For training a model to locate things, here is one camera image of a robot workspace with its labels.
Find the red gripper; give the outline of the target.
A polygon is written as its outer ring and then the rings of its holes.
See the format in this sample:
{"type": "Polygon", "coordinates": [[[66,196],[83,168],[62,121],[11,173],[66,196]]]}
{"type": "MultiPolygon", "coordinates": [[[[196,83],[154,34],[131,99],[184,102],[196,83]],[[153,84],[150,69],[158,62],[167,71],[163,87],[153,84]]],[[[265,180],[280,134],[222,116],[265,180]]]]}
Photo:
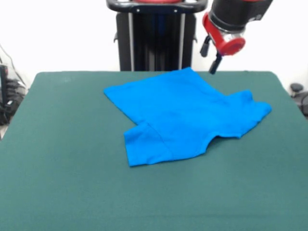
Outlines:
{"type": "Polygon", "coordinates": [[[246,44],[241,33],[230,33],[221,30],[211,20],[209,13],[203,16],[203,26],[207,32],[207,36],[200,50],[202,57],[207,57],[209,43],[212,42],[217,50],[216,59],[212,63],[209,73],[215,74],[221,61],[222,56],[231,56],[238,53],[246,44]]]}

